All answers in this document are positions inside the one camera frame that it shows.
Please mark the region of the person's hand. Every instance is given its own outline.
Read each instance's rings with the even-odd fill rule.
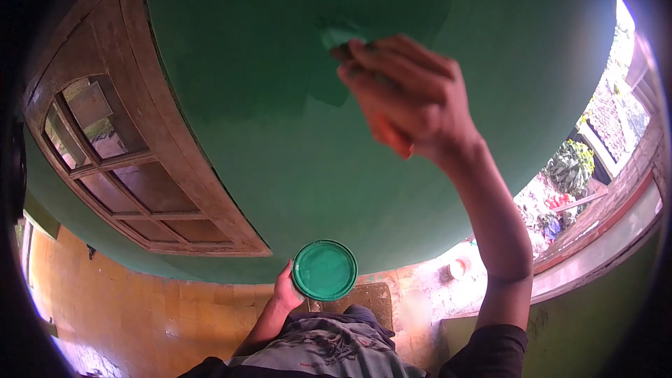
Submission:
[[[374,139],[406,158],[404,149],[412,146],[436,163],[482,142],[455,60],[403,35],[369,44],[353,39],[348,47],[353,59],[338,74],[357,97]]]
[[[280,308],[286,310],[288,313],[301,305],[306,299],[294,286],[290,277],[291,273],[292,261],[287,260],[287,265],[275,280],[275,288],[273,289],[273,296],[271,298]]]

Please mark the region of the paint can lid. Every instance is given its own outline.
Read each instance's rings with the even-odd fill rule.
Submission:
[[[340,242],[320,239],[301,248],[292,265],[296,288],[317,301],[335,301],[348,294],[357,280],[357,260]]]

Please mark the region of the wooden window frame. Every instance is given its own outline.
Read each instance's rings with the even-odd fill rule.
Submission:
[[[96,41],[105,36],[105,33],[102,36],[97,33],[96,21],[88,22],[91,15],[104,14],[105,9],[121,15],[116,21],[123,21],[122,29],[125,29],[125,32],[117,34],[117,36],[122,35],[122,39],[119,40],[121,42],[128,39],[128,45],[122,44],[122,51],[107,51],[107,55],[101,52],[102,60],[107,60],[108,55],[115,57],[113,54],[117,53],[123,55],[124,64],[128,65],[129,57],[136,63],[134,67],[128,69],[131,73],[129,76],[134,82],[125,82],[128,85],[132,84],[130,90],[135,92],[142,88],[140,95],[143,98],[133,98],[130,100],[133,102],[129,102],[124,100],[120,94],[120,99],[122,99],[122,104],[126,108],[130,119],[147,142],[148,150],[101,159],[84,135],[62,91],[72,82],[87,76],[106,75],[110,77],[114,84],[116,79],[113,70],[105,70],[101,73],[100,68],[92,68],[91,73],[82,73],[83,76],[67,79],[60,84],[50,83],[49,77],[47,77],[46,86],[40,82],[43,80],[50,64],[56,59],[61,47],[82,24],[90,25],[87,29],[93,32]],[[23,112],[26,115],[29,129],[36,138],[42,153],[72,191],[117,231],[149,252],[220,257],[271,256],[270,248],[257,235],[226,193],[223,184],[202,155],[186,126],[163,75],[147,21],[143,0],[78,0],[57,26],[44,52],[39,55],[37,62],[30,70],[31,78],[29,78],[28,87],[23,95]],[[98,46],[99,50],[105,49],[100,44]],[[117,74],[122,73],[119,66],[118,64],[116,66]],[[142,104],[135,103],[136,100],[141,101],[142,99],[144,99]],[[88,157],[90,164],[71,169],[53,146],[44,130],[48,112],[52,105],[73,141]],[[156,123],[156,126],[158,126],[156,128],[163,131],[163,136],[157,138],[156,134],[148,133],[149,130],[154,130],[154,125],[144,127],[143,130],[141,126],[146,124],[147,121]],[[197,211],[152,212],[112,172],[119,168],[140,166],[151,162],[159,162],[163,166],[178,187],[197,206]],[[114,189],[132,203],[137,211],[110,211],[78,181],[86,176],[96,174],[102,175]],[[198,178],[198,184],[194,185],[194,181],[190,181],[193,178]],[[124,222],[131,220],[152,222],[174,238],[176,242],[147,240]],[[162,222],[189,220],[209,220],[213,222],[230,241],[191,242]]]

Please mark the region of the person's left hand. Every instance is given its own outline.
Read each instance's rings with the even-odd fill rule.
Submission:
[[[273,289],[272,297],[278,306],[285,309],[288,313],[301,305],[306,299],[306,297],[301,295],[301,292],[294,286],[292,278],[290,277],[291,273],[292,261],[287,260],[287,265],[282,269],[282,272],[280,272],[278,278],[275,280],[275,289]]]

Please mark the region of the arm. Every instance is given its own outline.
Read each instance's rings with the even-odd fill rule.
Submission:
[[[275,280],[273,296],[264,307],[264,312],[259,316],[252,331],[233,352],[233,357],[252,355],[265,348],[278,337],[291,310],[304,301],[305,297],[292,284],[291,271],[292,261],[289,260]]]
[[[448,175],[462,199],[488,272],[476,328],[512,324],[525,330],[532,245],[471,119],[458,63],[399,35],[370,45],[351,40],[348,46],[353,59],[339,67],[338,74],[357,97],[374,138],[399,155],[413,144],[416,153]],[[373,123],[374,117],[384,123]]]

